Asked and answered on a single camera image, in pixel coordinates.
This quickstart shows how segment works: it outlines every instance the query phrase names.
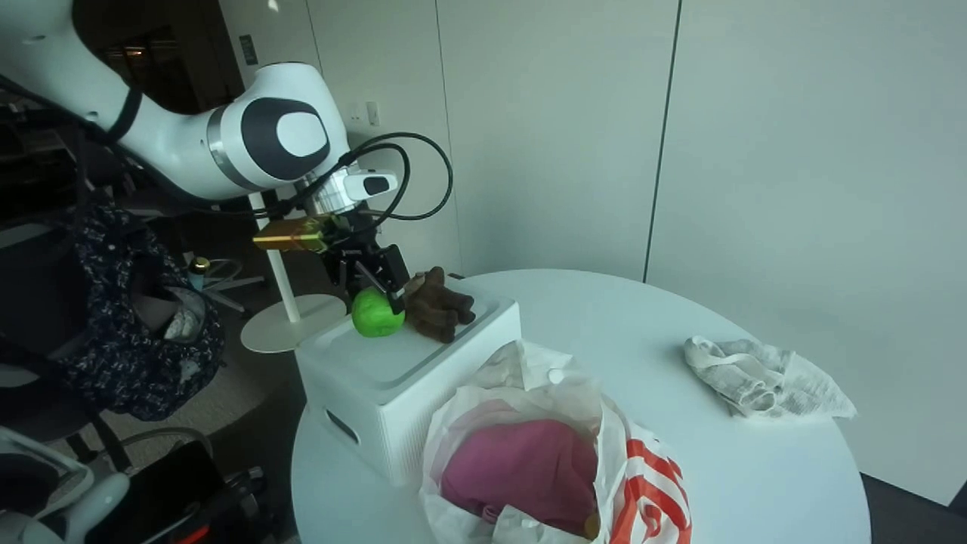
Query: black cable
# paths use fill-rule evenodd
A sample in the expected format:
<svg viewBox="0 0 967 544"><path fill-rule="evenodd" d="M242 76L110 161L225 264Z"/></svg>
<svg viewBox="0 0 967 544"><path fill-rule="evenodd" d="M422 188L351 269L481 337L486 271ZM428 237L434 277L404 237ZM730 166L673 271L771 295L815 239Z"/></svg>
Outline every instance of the black cable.
<svg viewBox="0 0 967 544"><path fill-rule="evenodd" d="M386 142L386 139L418 139L418 142L422 142L422 145L428 145L439 158L441 158L441 164L444 164L444 170L448 170L448 188L444 188L444 197L428 210L428 211L419 211L419 216L394 216L395 211L395 205L386 211L386 217L394 217L394 222L427 222L427 217L432 217L432 216L439 216L448 204L450 204L450 197L452 197L452 164L450 164L450 158L448 158L448 152L439 145L439 142L432 142L428 137L422 137L422 133L380 133L380 137L375 137L375 139L366 139L359 150L369 150L369 145L377 145L377 142Z"/></svg>
<svg viewBox="0 0 967 544"><path fill-rule="evenodd" d="M407 152L401 150L401 145L395 145L395 142L391 142L391 139L418 139L418 142L422 142L422 145L428 145L439 158L441 158L441 164L444 164L444 170L448 170L448 188L444 188L444 197L428 210L428 211L419 211L419 216L395 216L395 210L399 210L399 204L401 204L401 197L404 197L404 191L407 191L407 183L412 183L412 161L407 161ZM291 200L280 200L280 204L274 204L274 205L265 205L265 210L255 210L252 216L256 216L256 217L283 217L287 211L292 211L296 205L305 205L305 200L312 200L313 194L319 194L324 188L326 188L326 183L339 172L339 170L345 170L345 166L351 166L351 164L356 164L359 158L366 158L366 155L375 155L375 152L395 152L399 158L401 158L401 183L399 183L399 191L395 191L395 197L394 197L394 204L391 204L391 210L386 211L380 211L380 217L375 222L375 228L380 228L386 217L394 217L394 222L427 222L427 217L432 217L432 216L439 216L448 204L450 204L450 197L452 197L452 164L450 164L450 158L448 158L448 152L439 145L439 142L432 142L428 137L422 137L422 133L380 133L380 137L372 137L372 139L366 139L366 142L359 142L356 150L351 150L348 155L340 155L326 172L319 172L313 183L307 183L302 191L296 191Z"/></svg>
<svg viewBox="0 0 967 544"><path fill-rule="evenodd" d="M401 145L395 145L395 142L377 142L377 145L369 145L369 150L372 150L372 152L375 152L375 150L394 150L394 152L399 155L399 161L401 161L401 179L399 179L395 197L394 197L391 205L380 211L380 217L372 222L372 231L377 231L380 223L386 223L386 217L394 217L394 211L399 210L404 191L412 188L412 158L407 158L407 152L404 152Z"/></svg>

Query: robotic arm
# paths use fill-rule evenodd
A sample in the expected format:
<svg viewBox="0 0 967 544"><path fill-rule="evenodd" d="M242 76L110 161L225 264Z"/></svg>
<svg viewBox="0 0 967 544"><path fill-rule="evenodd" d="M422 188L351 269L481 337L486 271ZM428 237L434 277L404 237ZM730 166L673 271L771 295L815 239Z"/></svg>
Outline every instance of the robotic arm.
<svg viewBox="0 0 967 544"><path fill-rule="evenodd" d="M395 175L351 164L334 100L313 67L264 67L223 109L174 116L98 61L71 29L71 0L0 4L0 85L31 94L119 145L133 166L194 200L317 183L312 211L324 222L329 274L356 298L395 298L407 282L395 247L375 244L366 200L399 188Z"/></svg>

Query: white tissue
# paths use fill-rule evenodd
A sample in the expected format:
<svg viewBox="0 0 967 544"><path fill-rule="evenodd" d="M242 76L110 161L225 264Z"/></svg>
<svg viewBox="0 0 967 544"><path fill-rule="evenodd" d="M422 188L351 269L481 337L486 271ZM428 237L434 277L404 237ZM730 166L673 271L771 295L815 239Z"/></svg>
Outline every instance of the white tissue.
<svg viewBox="0 0 967 544"><path fill-rule="evenodd" d="M687 341L687 363L720 398L745 422L856 419L856 406L832 374L800 355L748 340Z"/></svg>

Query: cable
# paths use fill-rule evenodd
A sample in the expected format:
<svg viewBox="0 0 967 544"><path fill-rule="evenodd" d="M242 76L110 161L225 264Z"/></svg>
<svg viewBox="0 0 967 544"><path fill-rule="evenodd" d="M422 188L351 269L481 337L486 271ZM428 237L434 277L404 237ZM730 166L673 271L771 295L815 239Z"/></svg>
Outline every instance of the cable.
<svg viewBox="0 0 967 544"><path fill-rule="evenodd" d="M432 217L432 216L439 216L448 204L450 204L450 197L452 197L452 164L450 164L450 158L448 158L448 152L439 145L439 142L432 142L428 137L422 137L422 133L380 133L380 137L375 137L375 139L366 139L359 150L369 150L369 145L377 145L377 142L386 142L386 139L418 139L418 142L422 142L422 145L428 145L439 158L441 158L441 164L444 164L444 170L448 170L448 188L444 188L444 197L428 210L428 211L419 211L419 216L394 216L395 211L395 205L394 210L386 210L386 217L394 217L394 222L427 222L427 217Z"/></svg>
<svg viewBox="0 0 967 544"><path fill-rule="evenodd" d="M441 197L428 211L419 211L419 216L395 216L395 210L399 210L399 204L401 204L401 197L404 197L404 191L407 191L407 183L412 183L412 161L407 161L407 152L404 152L401 145L391 142L391 139L418 139L418 142L428 145L428 150L441 158L441 164L444 164L444 170L448 170L448 188L444 188L444 197ZM273 222L274 222L274 217L283 217L287 211L292 211L296 205L305 205L313 194L319 194L319 191L326 188L326 183L329 183L339 170L345 170L345 166L351 166L351 164L356 164L359 158L375 155L375 152L395 152L399 161L401 161L399 191L395 191L395 197L394 197L391 210L377 216L375 228L380 228L380 223L391 222L391 217L394 217L394 222L427 222L427 217L439 216L439 211L450 204L450 197L452 197L452 164L450 164L448 152L444 152L439 142L432 142L428 137L422 137L422 133L404 133L404 131L399 131L399 133L380 133L380 137L372 137L372 139L359 142L356 150L351 150L348 155L340 155L326 172L319 172L313 183L307 183L302 191L296 191L291 200L280 200L280 204L265 205L265 210L255 210L252 216L256 216L256 217L273 217Z"/></svg>
<svg viewBox="0 0 967 544"><path fill-rule="evenodd" d="M160 438L160 437L181 437L181 438L200 441L207 450L207 458L213 458L213 448L211 448L207 437L201 437L200 429L191 429L191 427L144 429L144 434L120 438L120 448L130 450L133 445L150 441L150 438Z"/></svg>

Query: brown object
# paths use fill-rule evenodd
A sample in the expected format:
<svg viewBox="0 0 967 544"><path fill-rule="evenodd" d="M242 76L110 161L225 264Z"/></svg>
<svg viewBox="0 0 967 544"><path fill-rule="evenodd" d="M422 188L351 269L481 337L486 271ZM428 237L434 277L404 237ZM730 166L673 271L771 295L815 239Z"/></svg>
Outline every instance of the brown object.
<svg viewBox="0 0 967 544"><path fill-rule="evenodd" d="M448 274L441 267L418 274L412 295L404 298L404 321L419 337L450 345L459 323L473 321L473 299L457 292L448 292Z"/></svg>

